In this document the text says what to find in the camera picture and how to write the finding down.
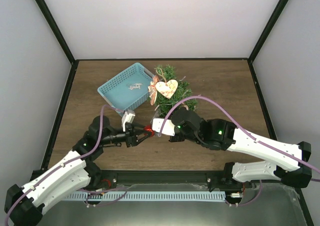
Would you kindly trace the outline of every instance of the wooden surface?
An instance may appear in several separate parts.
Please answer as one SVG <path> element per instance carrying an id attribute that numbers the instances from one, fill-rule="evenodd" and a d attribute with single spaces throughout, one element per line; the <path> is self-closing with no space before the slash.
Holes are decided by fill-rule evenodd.
<path id="1" fill-rule="evenodd" d="M 136 61 L 80 61 L 63 114 L 50 165 L 56 164 L 75 145 L 98 116 L 106 102 L 97 88 Z M 245 60 L 173 60 L 140 61 L 155 72 L 157 65 L 170 64 L 178 78 L 186 76 L 194 95 L 215 100 L 244 128 L 268 137 L 266 123 L 254 83 Z M 196 112 L 202 118 L 227 119 L 206 101 L 199 101 Z M 154 107 L 145 102 L 135 110 L 135 122 L 150 123 Z M 105 110 L 113 127 L 119 128 L 121 117 L 111 109 Z M 105 148 L 95 162 L 101 169 L 117 170 L 221 170 L 227 162 L 249 163 L 260 161 L 252 156 L 228 151 L 211 151 L 198 144 L 168 142 L 168 136 L 152 137 L 136 147 Z"/>

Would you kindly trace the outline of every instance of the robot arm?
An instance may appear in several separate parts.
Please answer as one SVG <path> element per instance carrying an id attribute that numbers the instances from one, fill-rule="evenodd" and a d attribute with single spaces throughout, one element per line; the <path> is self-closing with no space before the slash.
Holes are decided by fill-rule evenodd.
<path id="1" fill-rule="evenodd" d="M 100 126 L 100 117 L 96 117 L 88 131 L 61 161 L 22 187 L 16 184 L 10 187 L 5 200 L 4 211 L 6 213 L 20 196 L 32 190 L 13 209 L 10 218 L 14 224 L 17 226 L 37 225 L 49 209 L 74 191 L 82 188 L 96 188 L 101 182 L 101 170 L 93 161 L 103 153 L 103 148 L 119 147 L 124 142 L 127 147 L 134 147 L 153 135 L 150 130 L 145 130 L 144 126 L 133 123 L 134 117 L 133 111 L 125 112 L 122 118 L 122 128 L 115 129 L 110 126 L 109 119 L 104 116 L 99 147 L 89 156 L 65 164 L 94 148 Z M 47 179 L 35 188 L 34 185 L 44 177 Z"/>
<path id="2" fill-rule="evenodd" d="M 160 131 L 163 119 L 155 118 L 152 129 Z M 232 122 L 223 119 L 204 120 L 194 111 L 184 107 L 176 110 L 170 120 L 165 122 L 162 133 L 170 135 L 170 142 L 189 140 L 210 150 L 224 150 L 244 153 L 265 161 L 253 163 L 227 163 L 225 171 L 229 177 L 238 182 L 251 180 L 278 180 L 283 184 L 305 188 L 312 177 L 311 169 L 296 160 L 267 148 L 258 141 L 291 154 L 307 162 L 311 155 L 311 145 L 283 143 L 251 132 L 254 141 Z"/>

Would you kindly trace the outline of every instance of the artificial pine branch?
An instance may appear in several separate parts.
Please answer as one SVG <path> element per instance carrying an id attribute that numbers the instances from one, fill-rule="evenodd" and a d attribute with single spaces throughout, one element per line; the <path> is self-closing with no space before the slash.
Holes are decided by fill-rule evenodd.
<path id="1" fill-rule="evenodd" d="M 156 70 L 156 73 L 160 75 L 159 77 L 160 80 L 161 78 L 164 78 L 163 81 L 177 80 L 175 68 L 168 64 L 166 65 L 166 67 L 162 67 L 162 65 L 158 65 L 158 67 L 155 68 L 155 70 Z M 192 95 L 191 89 L 188 88 L 189 83 L 187 81 L 177 80 L 177 82 L 178 82 L 178 87 L 170 99 L 166 98 L 159 92 L 157 94 L 155 105 L 158 106 L 158 109 L 160 109 L 160 112 L 159 112 L 160 117 L 164 118 L 169 112 L 169 110 L 176 103 Z M 188 106 L 189 110 L 194 111 L 196 109 L 197 103 L 198 103 L 197 100 L 191 99 L 184 102 L 184 105 Z"/>

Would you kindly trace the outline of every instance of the wooden heart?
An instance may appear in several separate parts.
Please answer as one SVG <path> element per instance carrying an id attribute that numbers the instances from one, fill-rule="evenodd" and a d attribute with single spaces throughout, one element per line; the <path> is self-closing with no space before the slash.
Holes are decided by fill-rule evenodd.
<path id="1" fill-rule="evenodd" d="M 157 82 L 155 88 L 160 94 L 170 99 L 178 88 L 178 82 L 175 79 L 171 79 L 168 82 Z"/>

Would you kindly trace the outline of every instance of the black metal frame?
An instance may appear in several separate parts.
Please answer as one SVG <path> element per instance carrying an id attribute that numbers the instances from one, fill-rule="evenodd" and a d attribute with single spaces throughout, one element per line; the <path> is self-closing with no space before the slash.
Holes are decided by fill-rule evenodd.
<path id="1" fill-rule="evenodd" d="M 52 32 L 54 33 L 54 36 L 58 40 L 62 50 L 64 51 L 66 57 L 70 61 L 71 64 L 75 63 L 75 57 L 72 55 L 69 46 L 67 45 L 67 42 L 65 41 L 65 38 L 63 37 L 54 17 L 52 16 L 45 0 L 35 0 L 35 2 L 38 4 L 39 9 L 41 10 L 43 16 L 45 17 L 46 21 L 48 22 Z"/>
<path id="2" fill-rule="evenodd" d="M 68 97 L 71 91 L 71 87 L 73 84 L 73 80 L 77 71 L 77 67 L 80 60 L 75 60 L 74 56 L 72 55 L 72 52 L 70 51 L 55 19 L 53 18 L 52 14 L 50 13 L 50 10 L 45 2 L 45 0 L 35 0 L 38 4 L 41 12 L 43 13 L 45 19 L 47 20 L 50 28 L 52 29 L 55 37 L 57 38 L 61 48 L 63 49 L 65 55 L 67 56 L 68 60 L 71 63 L 71 69 L 70 73 L 66 82 L 66 86 L 62 95 L 62 99 L 58 108 L 58 112 L 54 121 L 54 125 L 52 128 L 52 132 L 49 138 L 49 142 L 45 151 L 45 155 L 43 158 L 43 162 L 41 164 L 41 170 L 34 171 L 31 178 L 38 177 L 40 174 L 42 174 L 45 170 L 48 169 L 49 161 L 51 154 L 53 152 L 53 148 L 55 145 L 55 141 L 58 135 L 59 127 L 62 121 L 62 117 L 66 108 L 66 104 L 68 101 Z M 272 28 L 276 24 L 279 16 L 281 15 L 283 9 L 285 8 L 287 2 L 289 0 L 279 0 L 278 4 L 276 5 L 271 17 L 269 18 L 261 36 L 259 37 L 254 49 L 252 50 L 252 53 L 250 54 L 249 58 L 131 58 L 131 59 L 82 59 L 84 61 L 87 60 L 108 60 L 108 61 L 123 61 L 123 60 L 247 60 L 249 69 L 251 72 L 251 76 L 254 82 L 254 86 L 256 89 L 256 93 L 260 102 L 260 106 L 262 109 L 262 113 L 264 116 L 264 120 L 267 126 L 267 130 L 269 133 L 269 136 L 271 139 L 277 140 L 277 136 L 275 133 L 275 130 L 273 128 L 268 109 L 263 97 L 263 94 L 261 92 L 259 82 L 254 70 L 253 62 L 255 58 L 257 57 L 259 51 L 261 50 L 262 46 L 264 45 L 266 39 L 268 38 L 268 35 L 270 34 Z M 113 184 L 144 184 L 144 183 L 172 183 L 172 184 L 200 184 L 200 185 L 209 185 L 210 182 L 208 182 L 208 179 L 214 178 L 214 177 L 221 177 L 223 171 L 131 171 L 131 170 L 103 170 L 103 175 L 112 177 L 115 179 L 115 182 L 112 182 Z M 300 206 L 303 210 L 303 214 L 305 217 L 305 220 L 307 222 L 308 226 L 313 226 L 313 221 L 310 216 L 307 204 L 304 200 L 304 196 L 302 194 L 302 191 L 300 188 L 295 189 L 296 192 L 299 194 L 300 199 Z"/>

